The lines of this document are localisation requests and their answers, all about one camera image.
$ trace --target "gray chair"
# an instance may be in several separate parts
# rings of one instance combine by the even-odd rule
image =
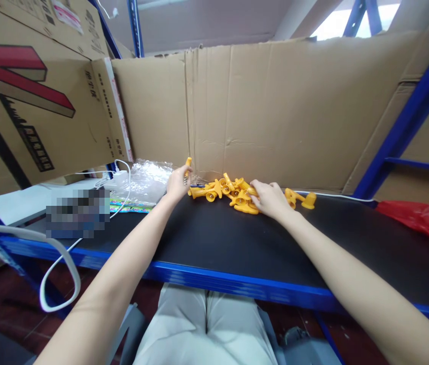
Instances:
[[[342,365],[326,340],[293,336],[286,345],[279,346],[268,314],[260,308],[259,314],[278,365]],[[135,305],[128,306],[106,365],[110,365],[112,362],[125,333],[127,333],[127,338],[123,346],[120,365],[132,365],[147,325],[144,315],[138,308]]]

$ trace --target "dark floor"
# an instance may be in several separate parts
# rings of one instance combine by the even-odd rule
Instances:
[[[44,270],[51,262],[40,261]],[[94,279],[97,271],[79,268],[81,293]],[[50,279],[57,288],[69,297],[73,292],[73,281],[65,265],[58,265]],[[150,321],[157,310],[162,283],[142,280],[133,295],[132,303]],[[258,301],[270,316],[275,333],[279,338],[286,330],[298,326],[312,337],[324,338],[312,311],[283,304]],[[323,319],[335,341],[346,365],[387,365],[380,351],[363,329],[351,318],[322,313]],[[21,344],[29,351],[40,354],[49,339],[59,328],[62,320],[54,314],[47,314],[40,308],[38,294],[29,284],[8,266],[0,268],[0,332]],[[112,364],[118,364],[119,354]]]

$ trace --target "forearm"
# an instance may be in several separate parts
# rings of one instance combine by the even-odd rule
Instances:
[[[164,196],[122,241],[57,330],[37,364],[104,363],[176,203]]]
[[[280,223],[387,360],[392,364],[429,364],[429,320],[376,273],[301,214],[293,213]]]

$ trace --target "beige pants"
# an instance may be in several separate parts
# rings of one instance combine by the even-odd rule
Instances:
[[[164,284],[134,365],[277,365],[253,299]]]

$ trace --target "person's left hand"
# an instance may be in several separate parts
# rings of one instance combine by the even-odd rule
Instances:
[[[184,185],[184,174],[188,171],[188,181]],[[167,183],[167,197],[179,202],[181,198],[188,192],[189,186],[191,186],[191,172],[193,169],[184,165],[176,170],[174,170],[169,177],[169,182]]]

